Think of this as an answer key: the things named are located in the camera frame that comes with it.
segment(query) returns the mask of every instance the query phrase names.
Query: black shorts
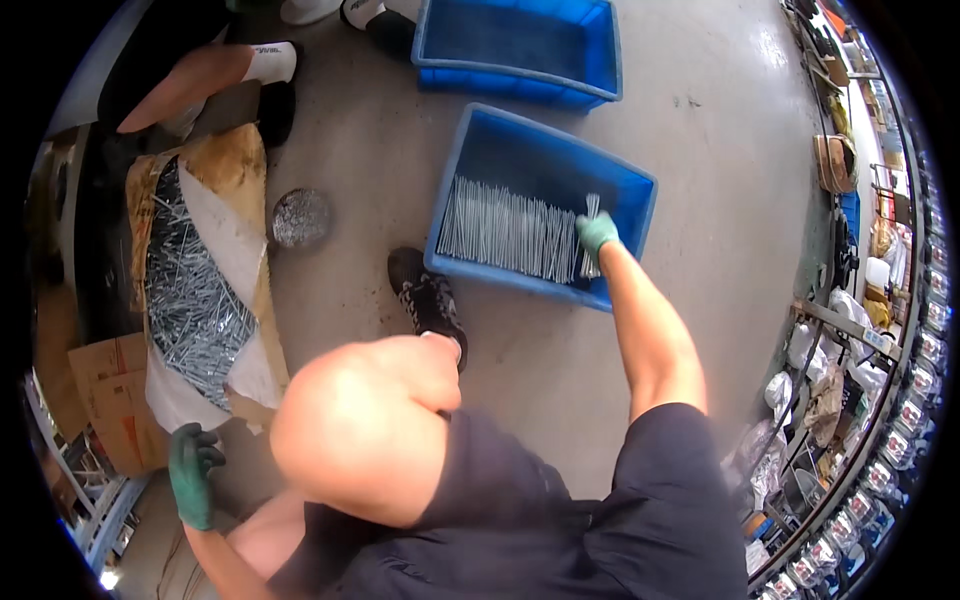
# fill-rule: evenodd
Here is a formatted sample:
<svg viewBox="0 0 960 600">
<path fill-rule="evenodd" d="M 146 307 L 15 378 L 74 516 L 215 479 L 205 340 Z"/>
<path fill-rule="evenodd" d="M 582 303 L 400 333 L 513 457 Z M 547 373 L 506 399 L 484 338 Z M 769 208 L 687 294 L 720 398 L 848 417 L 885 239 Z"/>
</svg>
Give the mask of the black shorts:
<svg viewBox="0 0 960 600">
<path fill-rule="evenodd" d="M 747 594 L 742 534 L 708 420 L 686 404 L 631 424 L 602 501 L 572 501 L 560 474 L 516 438 L 457 411 L 440 485 L 415 527 L 318 505 L 304 516 L 302 543 L 271 580 L 282 597 L 334 583 L 345 598 Z"/>
<path fill-rule="evenodd" d="M 458 410 L 445 416 L 450 429 L 440 484 L 414 530 L 509 531 L 538 522 L 586 529 L 599 501 L 573 502 L 557 470 L 486 415 Z M 409 533 L 323 504 L 305 503 L 303 520 L 303 541 L 270 580 L 278 592 L 322 592 L 364 547 Z"/>
</svg>

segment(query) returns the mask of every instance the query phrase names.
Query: black sneaker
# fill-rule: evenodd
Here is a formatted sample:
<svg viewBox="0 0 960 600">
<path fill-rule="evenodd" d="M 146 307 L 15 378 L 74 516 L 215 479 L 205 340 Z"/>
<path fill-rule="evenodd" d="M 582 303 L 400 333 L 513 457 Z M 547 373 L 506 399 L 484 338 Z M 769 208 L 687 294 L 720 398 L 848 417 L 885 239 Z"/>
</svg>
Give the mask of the black sneaker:
<svg viewBox="0 0 960 600">
<path fill-rule="evenodd" d="M 286 143 L 294 128 L 294 114 L 297 112 L 297 91 L 294 84 L 303 65 L 303 46 L 287 39 L 297 53 L 297 66 L 289 82 L 274 82 L 260 87 L 260 104 L 256 109 L 256 128 L 267 150 L 278 148 Z"/>
<path fill-rule="evenodd" d="M 423 252 L 414 248 L 397 248 L 387 258 L 390 286 L 414 322 L 414 332 L 435 331 L 460 343 L 462 372 L 467 364 L 467 334 L 457 319 L 457 307 L 446 277 L 430 273 L 423 267 Z"/>
</svg>

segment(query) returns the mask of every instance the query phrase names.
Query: blue plastic crate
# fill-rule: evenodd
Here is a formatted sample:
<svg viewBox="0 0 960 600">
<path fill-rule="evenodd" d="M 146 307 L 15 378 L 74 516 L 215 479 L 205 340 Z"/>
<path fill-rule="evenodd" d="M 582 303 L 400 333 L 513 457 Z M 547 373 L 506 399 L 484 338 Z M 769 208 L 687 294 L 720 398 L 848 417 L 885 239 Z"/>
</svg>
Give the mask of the blue plastic crate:
<svg viewBox="0 0 960 600">
<path fill-rule="evenodd" d="M 860 194 L 856 190 L 840 194 L 840 209 L 847 215 L 847 227 L 850 229 L 850 243 L 860 246 Z"/>
<path fill-rule="evenodd" d="M 600 194 L 620 238 L 637 260 L 653 218 L 657 180 L 626 160 L 536 121 L 482 104 L 470 104 L 460 120 L 444 178 L 437 192 L 433 225 L 423 262 L 431 271 L 480 279 L 612 312 L 607 280 L 561 284 L 437 253 L 450 186 L 455 176 L 503 186 L 578 214 L 588 193 Z"/>
<path fill-rule="evenodd" d="M 423 0 L 420 87 L 591 110 L 623 98 L 609 0 Z"/>
</svg>

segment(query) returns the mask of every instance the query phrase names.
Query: pile of nails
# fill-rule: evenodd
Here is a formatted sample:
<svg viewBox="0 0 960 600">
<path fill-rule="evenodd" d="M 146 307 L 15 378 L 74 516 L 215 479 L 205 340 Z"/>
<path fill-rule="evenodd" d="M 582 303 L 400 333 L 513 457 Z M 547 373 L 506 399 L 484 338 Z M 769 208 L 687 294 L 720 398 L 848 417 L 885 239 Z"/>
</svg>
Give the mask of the pile of nails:
<svg viewBox="0 0 960 600">
<path fill-rule="evenodd" d="M 153 198 L 144 282 L 150 332 L 167 367 L 229 410 L 224 383 L 256 317 L 230 289 L 194 227 L 176 168 L 164 170 Z"/>
<path fill-rule="evenodd" d="M 573 211 L 458 175 L 437 252 L 569 283 L 576 276 L 575 219 Z"/>
</svg>

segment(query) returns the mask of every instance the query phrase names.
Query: hand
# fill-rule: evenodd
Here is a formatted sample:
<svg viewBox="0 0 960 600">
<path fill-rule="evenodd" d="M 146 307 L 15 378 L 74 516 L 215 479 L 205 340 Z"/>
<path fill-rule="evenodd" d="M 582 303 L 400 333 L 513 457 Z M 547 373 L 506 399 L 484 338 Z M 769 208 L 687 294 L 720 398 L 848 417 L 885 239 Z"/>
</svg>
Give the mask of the hand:
<svg viewBox="0 0 960 600">
<path fill-rule="evenodd" d="M 581 215 L 577 217 L 577 233 L 580 234 L 580 244 L 584 247 L 593 264 L 600 265 L 600 247 L 607 242 L 619 242 L 620 234 L 610 218 L 610 213 L 601 210 L 595 219 L 588 219 Z"/>
<path fill-rule="evenodd" d="M 177 499 L 180 520 L 199 531 L 213 529 L 213 504 L 206 474 L 227 463 L 213 447 L 217 434 L 203 431 L 199 423 L 187 423 L 170 440 L 170 483 Z"/>
</svg>

